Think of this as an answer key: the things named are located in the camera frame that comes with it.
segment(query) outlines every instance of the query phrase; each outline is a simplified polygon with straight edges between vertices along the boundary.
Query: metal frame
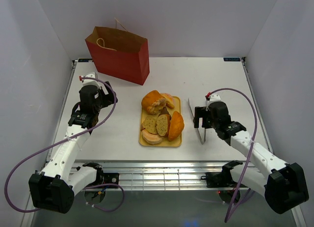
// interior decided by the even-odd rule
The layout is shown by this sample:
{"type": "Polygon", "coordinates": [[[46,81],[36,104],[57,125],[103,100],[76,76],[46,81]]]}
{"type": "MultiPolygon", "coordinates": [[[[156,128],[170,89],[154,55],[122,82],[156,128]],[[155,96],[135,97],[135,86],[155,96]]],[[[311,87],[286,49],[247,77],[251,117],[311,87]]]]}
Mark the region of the metal frame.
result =
{"type": "MultiPolygon", "coordinates": [[[[75,67],[78,60],[73,61],[73,68],[69,80],[69,84],[65,93],[60,112],[59,120],[53,137],[55,140],[56,133],[59,128],[62,112],[68,96],[72,78],[74,75],[75,67]]],[[[266,140],[268,149],[273,153],[273,149],[269,142],[269,137],[265,130],[264,122],[261,117],[259,107],[253,93],[252,85],[249,79],[248,71],[245,66],[245,61],[241,58],[243,70],[245,72],[249,88],[257,109],[258,117],[261,122],[262,131],[266,140]]],[[[52,150],[49,151],[46,161],[50,160],[52,150]]],[[[71,174],[75,173],[76,167],[82,166],[85,162],[90,161],[75,161],[71,169],[71,174]]],[[[173,190],[217,190],[217,188],[207,188],[206,182],[201,180],[201,176],[205,172],[219,172],[222,166],[228,161],[215,161],[215,162],[107,162],[107,161],[93,161],[101,164],[105,172],[118,172],[120,174],[119,184],[126,191],[173,191],[173,190]]],[[[253,164],[249,164],[251,169],[257,170],[253,164]]],[[[219,190],[229,190],[231,188],[220,188],[219,190]]],[[[27,204],[31,208],[32,202],[29,199],[27,204]]],[[[305,226],[305,221],[300,207],[292,209],[294,219],[297,226],[305,226]]],[[[24,215],[21,226],[30,226],[29,215],[24,215]]]]}

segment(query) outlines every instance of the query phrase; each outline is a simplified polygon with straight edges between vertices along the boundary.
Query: sticker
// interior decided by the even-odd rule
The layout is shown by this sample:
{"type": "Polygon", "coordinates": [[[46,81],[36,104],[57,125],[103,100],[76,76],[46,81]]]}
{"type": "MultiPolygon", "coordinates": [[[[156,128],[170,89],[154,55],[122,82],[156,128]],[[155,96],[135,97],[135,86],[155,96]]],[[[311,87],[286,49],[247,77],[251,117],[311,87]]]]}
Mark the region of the sticker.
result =
{"type": "Polygon", "coordinates": [[[241,61],[239,57],[224,57],[224,61],[241,61]]]}

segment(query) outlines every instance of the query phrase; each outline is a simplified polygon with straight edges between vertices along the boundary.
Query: bread slice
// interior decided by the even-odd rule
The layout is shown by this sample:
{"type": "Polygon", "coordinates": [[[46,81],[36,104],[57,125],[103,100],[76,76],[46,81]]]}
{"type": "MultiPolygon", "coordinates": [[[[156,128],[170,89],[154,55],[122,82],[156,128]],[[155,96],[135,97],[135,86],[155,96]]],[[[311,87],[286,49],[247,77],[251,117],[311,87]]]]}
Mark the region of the bread slice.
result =
{"type": "Polygon", "coordinates": [[[170,115],[159,116],[156,121],[156,129],[160,136],[167,137],[170,129],[170,115]]]}
{"type": "Polygon", "coordinates": [[[156,119],[153,118],[152,116],[146,117],[146,119],[142,123],[141,129],[146,129],[148,133],[157,135],[158,131],[156,129],[156,119]]]}
{"type": "Polygon", "coordinates": [[[148,133],[147,130],[142,131],[142,137],[147,143],[152,145],[162,142],[162,137],[160,137],[159,135],[152,135],[148,133]]]}

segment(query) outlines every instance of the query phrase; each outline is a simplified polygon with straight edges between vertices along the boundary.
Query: bread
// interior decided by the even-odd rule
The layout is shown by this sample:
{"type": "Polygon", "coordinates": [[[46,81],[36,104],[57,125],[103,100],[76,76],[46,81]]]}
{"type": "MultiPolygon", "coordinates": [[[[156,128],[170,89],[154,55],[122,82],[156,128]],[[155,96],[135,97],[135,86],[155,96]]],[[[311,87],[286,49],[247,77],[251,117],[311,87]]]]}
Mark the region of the bread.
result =
{"type": "Polygon", "coordinates": [[[169,93],[161,93],[161,96],[163,96],[167,100],[166,101],[167,107],[171,109],[175,108],[175,99],[169,93]]]}
{"type": "Polygon", "coordinates": [[[164,114],[157,118],[156,129],[162,137],[167,137],[170,128],[170,115],[164,114]]]}
{"type": "Polygon", "coordinates": [[[182,133],[183,129],[184,129],[184,121],[183,121],[182,115],[178,113],[177,111],[175,111],[172,114],[168,140],[169,141],[175,140],[182,133]]]}
{"type": "Polygon", "coordinates": [[[160,111],[159,116],[161,115],[170,115],[166,107],[163,107],[162,110],[160,111]]]}
{"type": "Polygon", "coordinates": [[[167,100],[157,90],[153,90],[142,99],[142,108],[151,115],[157,115],[166,102],[167,100]]]}
{"type": "Polygon", "coordinates": [[[142,137],[147,143],[152,145],[162,142],[162,137],[160,137],[159,135],[152,135],[148,133],[148,131],[145,129],[142,130],[142,137]]]}
{"type": "Polygon", "coordinates": [[[146,119],[143,121],[141,130],[146,129],[148,133],[157,135],[157,129],[156,129],[156,119],[152,116],[146,117],[146,119]]]}

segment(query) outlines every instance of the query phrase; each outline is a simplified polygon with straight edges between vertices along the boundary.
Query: cable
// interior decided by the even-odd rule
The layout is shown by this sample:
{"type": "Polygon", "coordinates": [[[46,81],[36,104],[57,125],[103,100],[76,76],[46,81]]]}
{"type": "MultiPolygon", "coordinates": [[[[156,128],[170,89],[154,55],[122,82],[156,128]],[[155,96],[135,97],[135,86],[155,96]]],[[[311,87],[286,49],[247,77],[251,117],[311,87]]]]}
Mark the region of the cable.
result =
{"type": "MultiPolygon", "coordinates": [[[[243,204],[243,203],[247,202],[247,201],[253,196],[253,194],[255,193],[255,191],[252,191],[252,192],[250,192],[250,191],[251,191],[251,189],[248,189],[248,190],[246,191],[246,193],[244,194],[244,197],[243,197],[238,203],[243,204]]],[[[197,198],[197,197],[194,197],[194,198],[195,198],[196,200],[202,201],[202,202],[224,203],[224,202],[221,202],[221,201],[205,200],[205,199],[199,199],[199,198],[197,198]]]]}
{"type": "Polygon", "coordinates": [[[115,187],[118,187],[119,189],[121,189],[121,191],[122,191],[122,200],[121,200],[121,202],[119,203],[119,205],[118,205],[117,207],[113,208],[113,209],[105,209],[105,208],[102,208],[102,207],[100,207],[100,206],[96,206],[96,205],[94,205],[94,204],[91,204],[91,203],[89,203],[89,202],[87,202],[87,203],[88,203],[89,205],[91,205],[92,207],[95,207],[95,208],[97,208],[97,209],[99,209],[99,210],[101,210],[101,211],[104,211],[104,212],[113,212],[113,211],[117,210],[120,206],[122,206],[122,204],[124,203],[125,193],[124,193],[124,189],[123,189],[120,185],[118,185],[118,184],[100,184],[100,185],[85,187],[85,188],[83,188],[83,190],[85,190],[85,189],[96,189],[96,188],[103,187],[103,186],[115,186],[115,187]]]}
{"type": "MultiPolygon", "coordinates": [[[[207,94],[207,97],[210,96],[211,94],[213,93],[216,93],[216,92],[219,92],[219,91],[223,91],[223,90],[229,90],[229,91],[234,91],[234,92],[237,92],[239,94],[241,94],[243,97],[246,98],[246,100],[249,102],[251,108],[252,108],[252,111],[253,111],[253,115],[254,115],[254,122],[255,122],[255,126],[254,126],[254,131],[253,131],[253,135],[252,135],[252,140],[255,139],[255,136],[256,136],[256,132],[257,132],[257,115],[256,115],[256,112],[255,112],[255,108],[253,106],[253,103],[251,102],[251,100],[248,98],[248,96],[246,96],[244,93],[242,93],[241,91],[237,90],[237,89],[234,89],[234,88],[220,88],[220,89],[216,89],[214,90],[213,92],[211,93],[208,93],[207,94]]],[[[242,179],[244,177],[244,174],[245,174],[245,171],[249,165],[249,162],[250,162],[250,158],[251,158],[251,155],[252,155],[252,151],[253,151],[253,146],[254,146],[254,143],[252,142],[251,145],[250,145],[250,149],[249,149],[249,152],[247,154],[247,158],[246,158],[246,162],[244,164],[244,168],[243,168],[243,171],[240,175],[240,178],[239,178],[239,181],[237,182],[236,184],[236,188],[235,188],[235,192],[231,198],[231,202],[229,204],[229,207],[228,207],[228,211],[226,213],[226,217],[225,217],[225,223],[228,222],[228,220],[230,219],[230,217],[233,215],[234,211],[237,209],[237,207],[241,204],[241,203],[237,203],[235,205],[235,207],[232,209],[232,205],[233,203],[235,202],[235,198],[236,198],[236,194],[240,188],[240,185],[241,185],[241,182],[242,182],[242,179]]]]}
{"type": "MultiPolygon", "coordinates": [[[[107,115],[107,117],[106,117],[103,121],[101,121],[99,124],[95,125],[94,127],[90,128],[90,129],[88,129],[88,130],[85,130],[85,131],[80,132],[80,133],[78,133],[78,134],[76,134],[76,135],[70,136],[70,137],[69,137],[70,139],[73,139],[73,138],[78,137],[78,136],[80,136],[80,135],[83,135],[83,134],[85,134],[85,133],[87,133],[87,132],[90,132],[90,131],[92,131],[92,130],[98,128],[98,127],[101,126],[102,124],[104,124],[104,123],[108,120],[108,118],[111,116],[111,114],[113,113],[113,110],[114,110],[115,107],[116,107],[116,101],[117,101],[116,93],[113,91],[113,89],[110,87],[110,85],[108,85],[106,82],[103,82],[103,81],[101,81],[101,80],[99,80],[99,79],[96,79],[96,78],[80,77],[80,79],[84,79],[84,80],[95,80],[95,81],[98,81],[98,82],[104,84],[104,85],[105,85],[107,88],[109,88],[110,91],[113,93],[114,102],[113,102],[113,107],[112,107],[111,111],[109,112],[109,114],[107,115]]],[[[46,148],[43,148],[43,149],[39,150],[38,152],[35,152],[35,153],[29,155],[28,157],[26,157],[26,158],[24,158],[23,160],[21,160],[21,161],[10,171],[8,177],[6,178],[5,184],[4,184],[4,196],[5,196],[5,199],[6,199],[6,201],[8,202],[8,204],[9,204],[14,210],[16,210],[16,211],[18,211],[18,212],[22,212],[22,213],[30,213],[30,212],[34,212],[34,211],[38,211],[38,210],[39,210],[39,208],[35,208],[35,209],[32,209],[32,210],[22,210],[22,209],[16,207],[16,206],[12,203],[12,201],[11,201],[11,199],[10,199],[10,197],[9,197],[9,194],[8,194],[8,185],[9,185],[10,178],[11,178],[11,176],[13,175],[13,173],[15,172],[15,170],[16,170],[21,164],[23,164],[24,162],[26,162],[26,161],[29,160],[30,158],[32,158],[32,157],[34,157],[34,156],[36,156],[36,155],[38,155],[38,154],[40,154],[40,153],[42,153],[42,152],[44,152],[44,151],[47,151],[47,150],[49,150],[50,148],[53,148],[53,147],[58,146],[58,145],[60,145],[60,144],[62,144],[62,143],[64,143],[64,142],[67,142],[67,141],[68,141],[68,138],[66,138],[66,139],[64,139],[64,140],[61,140],[61,141],[59,141],[59,142],[56,142],[56,143],[54,143],[53,145],[50,145],[50,146],[48,146],[48,147],[46,147],[46,148]]]]}

